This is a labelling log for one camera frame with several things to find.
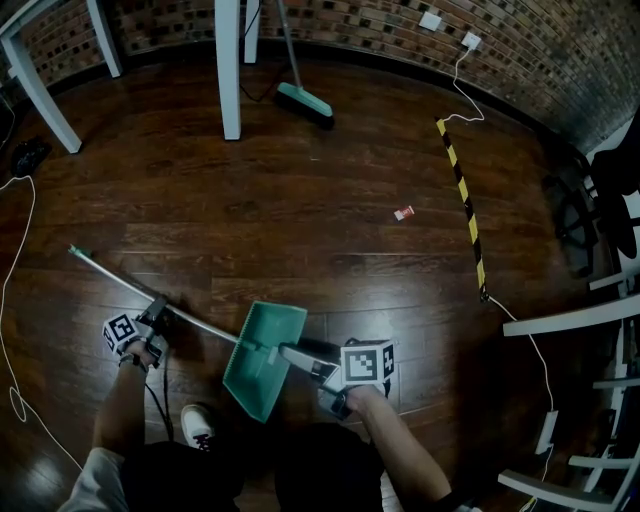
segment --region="hand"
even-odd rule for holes
[[[347,407],[360,414],[372,401],[380,398],[385,399],[375,386],[358,386],[347,391]]]
[[[156,356],[147,350],[146,343],[142,340],[134,341],[128,345],[124,353],[137,355],[147,368],[156,364],[157,361]]]

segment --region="person's left hand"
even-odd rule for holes
[[[146,343],[142,340],[137,340],[131,343],[124,351],[125,354],[135,354],[140,358],[142,364],[147,368],[156,364],[156,356],[147,350]]]

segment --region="white cable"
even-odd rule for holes
[[[502,304],[500,304],[491,295],[489,295],[489,300],[491,302],[493,302],[496,306],[498,306],[500,309],[502,309],[502,311],[504,311],[507,315],[509,315],[511,317],[511,320],[513,320],[514,322],[518,321],[518,319],[515,316],[513,316],[511,313],[509,313],[509,310],[507,308],[505,308]],[[551,410],[550,410],[550,412],[553,412],[553,411],[555,411],[555,409],[553,408],[553,394],[551,393],[551,386],[549,386],[549,370],[547,370],[547,363],[544,360],[544,357],[542,357],[542,354],[540,353],[540,350],[538,349],[538,345],[534,341],[533,336],[531,336],[531,334],[529,334],[529,339],[531,340],[531,343],[533,343],[533,348],[536,349],[536,352],[538,353],[538,357],[540,358],[540,361],[542,361],[542,365],[544,366],[544,381],[547,384],[547,391],[549,392],[549,399],[551,400]]]
[[[551,454],[553,453],[553,446],[554,445],[550,445],[549,455],[547,455],[547,460],[544,463],[544,473],[542,474],[542,478],[540,479],[541,482],[544,482],[544,479],[547,478],[547,471],[549,471],[549,460],[551,459]],[[538,498],[534,498],[532,496],[531,499],[527,501],[518,512],[527,512],[527,510],[530,510],[530,512],[532,512],[537,503]]]
[[[460,94],[462,94],[465,98],[467,98],[471,104],[476,107],[476,110],[478,111],[478,113],[480,114],[480,117],[474,117],[473,119],[467,119],[466,117],[462,117],[461,115],[458,114],[451,114],[449,117],[447,117],[446,119],[444,119],[444,121],[449,121],[449,119],[453,119],[454,117],[459,117],[460,119],[464,119],[465,121],[469,121],[470,123],[473,121],[484,121],[484,114],[482,113],[482,110],[480,110],[478,108],[478,105],[475,104],[475,102],[469,98],[469,96],[467,96],[467,93],[465,93],[462,89],[460,89],[460,87],[458,87],[458,84],[456,84],[456,81],[458,80],[458,64],[460,64],[467,55],[469,55],[469,52],[471,51],[471,48],[467,48],[466,53],[460,57],[458,59],[458,62],[456,62],[456,76],[453,79],[453,86],[458,89],[458,91],[460,91]]]
[[[29,233],[29,226],[31,226],[31,217],[33,216],[33,209],[36,205],[36,186],[33,183],[31,176],[24,176],[22,178],[16,178],[16,177],[11,178],[7,183],[5,183],[2,187],[0,187],[0,192],[1,192],[14,181],[22,181],[22,180],[29,180],[29,182],[31,183],[31,190],[33,190],[33,201],[31,202],[31,210],[29,211],[29,220],[27,220],[27,227],[24,230],[22,242],[20,242],[20,247],[18,248],[16,257],[14,258],[11,268],[9,269],[9,273],[7,274],[7,277],[4,280],[4,283],[2,285],[2,301],[0,302],[0,344],[2,345],[2,352],[4,352],[4,358],[7,361],[7,366],[9,367],[11,378],[13,379],[13,386],[9,388],[9,399],[11,400],[11,406],[13,407],[13,411],[16,413],[16,416],[22,423],[27,422],[27,411],[25,409],[26,407],[33,413],[36,419],[40,422],[45,432],[49,434],[49,437],[51,437],[51,439],[53,439],[53,441],[60,447],[60,449],[69,456],[69,458],[75,463],[75,465],[78,466],[80,470],[82,470],[82,466],[78,464],[78,461],[73,458],[73,455],[71,455],[65,449],[65,447],[62,446],[60,442],[55,438],[55,436],[51,433],[51,431],[45,425],[44,421],[42,421],[42,418],[40,417],[40,415],[36,411],[34,411],[33,407],[31,407],[24,398],[22,398],[22,395],[20,394],[20,386],[18,386],[18,380],[16,379],[16,374],[14,373],[13,367],[11,366],[11,362],[9,361],[9,355],[7,354],[7,349],[4,345],[4,338],[2,337],[2,315],[4,313],[4,299],[6,295],[7,284],[9,283],[9,279],[11,279],[11,274],[13,274],[13,270],[16,267],[16,263],[18,262],[18,258],[20,257],[20,253],[22,252],[22,248],[24,247],[24,243],[27,239],[27,233]],[[13,400],[14,394],[18,397],[18,400],[20,400],[19,403],[20,403],[20,409],[22,412],[19,412],[18,408],[16,407],[16,403]]]
[[[9,137],[11,137],[11,134],[13,133],[13,126],[16,124],[16,113],[13,111],[13,109],[7,103],[7,100],[4,98],[4,94],[0,94],[0,97],[2,97],[2,101],[4,101],[5,106],[9,109],[9,112],[11,112],[11,115],[13,116],[13,119],[11,120],[11,127],[9,128],[9,131],[7,132],[7,136],[2,141],[2,144],[0,144],[0,150],[2,150],[4,145],[9,140]]]

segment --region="power outlet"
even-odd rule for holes
[[[441,21],[442,18],[440,16],[436,16],[435,14],[431,14],[430,12],[425,12],[422,15],[422,19],[420,20],[420,23],[418,23],[418,25],[435,32],[436,30],[438,30]]]
[[[480,41],[482,41],[482,39],[480,39],[477,35],[472,34],[471,32],[467,32],[467,35],[465,35],[464,39],[462,40],[462,44],[470,50],[475,50],[480,44]]]

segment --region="white table leg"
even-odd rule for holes
[[[247,15],[244,21],[244,63],[255,64],[258,53],[258,33],[260,32],[260,0],[247,0]]]
[[[91,16],[91,23],[93,23],[93,28],[96,31],[102,56],[107,62],[107,66],[109,66],[111,76],[117,78],[122,74],[122,66],[120,65],[120,59],[118,59],[118,52],[116,52],[116,48],[113,45],[113,38],[111,37],[111,31],[109,30],[102,4],[100,0],[87,0],[87,7],[89,8],[89,16]]]
[[[640,294],[559,315],[507,322],[503,324],[502,330],[505,336],[526,336],[589,327],[637,315],[640,315]]]
[[[51,98],[49,91],[40,80],[29,52],[20,39],[20,34],[3,37],[2,46],[11,67],[13,67],[13,71],[18,80],[20,80],[20,84],[38,109],[38,112],[40,112],[45,123],[49,125],[49,128],[56,134],[69,153],[77,153],[80,150],[82,141],[73,131],[73,128],[69,126],[62,112],[60,112],[53,98]]]
[[[216,58],[226,140],[240,138],[240,0],[215,0]]]

